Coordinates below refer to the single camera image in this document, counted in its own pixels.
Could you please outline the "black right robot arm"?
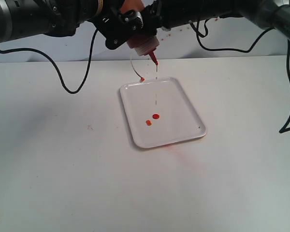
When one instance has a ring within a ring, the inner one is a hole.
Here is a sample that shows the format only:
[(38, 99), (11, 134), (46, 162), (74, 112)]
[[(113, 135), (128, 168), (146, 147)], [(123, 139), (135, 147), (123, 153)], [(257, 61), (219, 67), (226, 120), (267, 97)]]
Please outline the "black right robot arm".
[(290, 0), (155, 0), (141, 12), (144, 26), (172, 29), (212, 18), (244, 17), (290, 40)]

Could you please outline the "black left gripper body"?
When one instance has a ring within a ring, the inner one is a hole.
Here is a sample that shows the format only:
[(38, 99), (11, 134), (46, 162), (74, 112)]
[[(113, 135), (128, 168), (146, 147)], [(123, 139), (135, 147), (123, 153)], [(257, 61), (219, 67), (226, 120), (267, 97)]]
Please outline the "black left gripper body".
[(77, 0), (76, 23), (92, 23), (93, 33), (90, 49), (100, 32), (105, 38), (105, 46), (115, 50), (144, 28), (143, 17), (139, 10), (130, 9), (123, 13), (123, 0)]

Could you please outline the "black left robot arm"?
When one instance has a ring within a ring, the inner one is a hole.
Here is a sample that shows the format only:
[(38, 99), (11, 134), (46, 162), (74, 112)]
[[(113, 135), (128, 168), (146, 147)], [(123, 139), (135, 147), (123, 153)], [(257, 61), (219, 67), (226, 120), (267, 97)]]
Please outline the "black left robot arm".
[(144, 26), (140, 11), (122, 13), (122, 5), (121, 0), (0, 0), (0, 43), (40, 34), (69, 37), (88, 21), (116, 49)]

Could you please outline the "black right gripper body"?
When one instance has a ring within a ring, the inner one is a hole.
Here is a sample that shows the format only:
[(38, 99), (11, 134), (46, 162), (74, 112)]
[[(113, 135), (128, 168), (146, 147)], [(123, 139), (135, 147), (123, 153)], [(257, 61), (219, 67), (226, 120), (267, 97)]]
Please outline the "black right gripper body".
[(145, 29), (172, 29), (197, 20), (197, 0), (155, 0), (142, 11)]

